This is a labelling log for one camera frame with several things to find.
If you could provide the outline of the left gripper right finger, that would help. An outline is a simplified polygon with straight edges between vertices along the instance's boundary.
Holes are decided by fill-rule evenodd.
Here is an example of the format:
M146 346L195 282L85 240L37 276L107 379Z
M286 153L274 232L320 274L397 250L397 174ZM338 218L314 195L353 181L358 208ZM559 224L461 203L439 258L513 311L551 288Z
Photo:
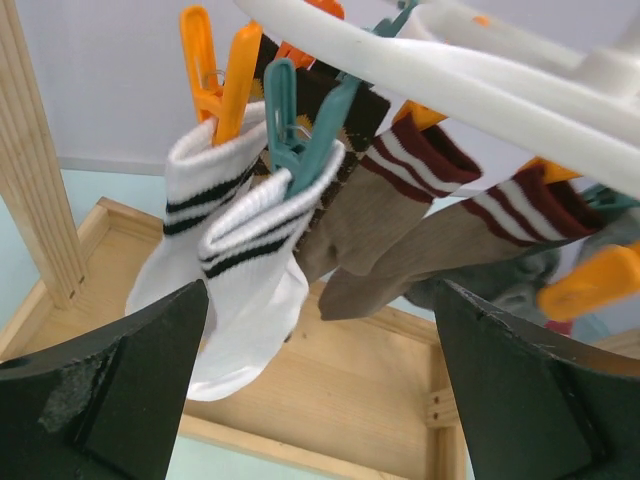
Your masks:
M639 362L442 281L437 329L478 479L636 479Z

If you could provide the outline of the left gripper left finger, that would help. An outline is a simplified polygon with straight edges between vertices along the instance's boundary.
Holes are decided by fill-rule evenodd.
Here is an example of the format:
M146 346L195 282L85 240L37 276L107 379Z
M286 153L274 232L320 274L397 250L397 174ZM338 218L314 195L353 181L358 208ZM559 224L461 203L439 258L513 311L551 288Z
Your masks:
M2 478L165 478L208 304L198 280L2 362Z

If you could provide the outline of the wooden drying rack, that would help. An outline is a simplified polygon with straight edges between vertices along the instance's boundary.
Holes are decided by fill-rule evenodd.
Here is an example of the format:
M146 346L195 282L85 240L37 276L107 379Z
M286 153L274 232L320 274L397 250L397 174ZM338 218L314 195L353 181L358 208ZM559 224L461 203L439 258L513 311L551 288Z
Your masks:
M101 199L71 228L93 263L69 310L37 283L1 334L1 364L123 318L124 290L160 234L158 218ZM185 401L177 434L361 479L459 479L469 455L436 321L387 309L302 331L246 392L210 407Z

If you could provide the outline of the white sock black stripes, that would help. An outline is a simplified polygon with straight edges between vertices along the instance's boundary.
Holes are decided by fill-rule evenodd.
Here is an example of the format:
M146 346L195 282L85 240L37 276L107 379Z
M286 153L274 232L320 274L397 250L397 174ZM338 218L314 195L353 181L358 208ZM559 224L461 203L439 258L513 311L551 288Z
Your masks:
M295 329L309 284L293 256L345 157L334 141L321 174L288 195L281 169L236 200L205 232L199 260L214 325L194 364L187 397L209 402L253 382Z

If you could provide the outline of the white plastic clip hanger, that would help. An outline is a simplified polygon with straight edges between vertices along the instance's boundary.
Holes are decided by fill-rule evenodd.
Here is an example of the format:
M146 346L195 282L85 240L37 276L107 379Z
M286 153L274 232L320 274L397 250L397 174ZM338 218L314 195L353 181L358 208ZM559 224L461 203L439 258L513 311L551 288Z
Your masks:
M639 111L534 67L433 41L378 37L304 1L240 1L316 58L624 190L639 180Z

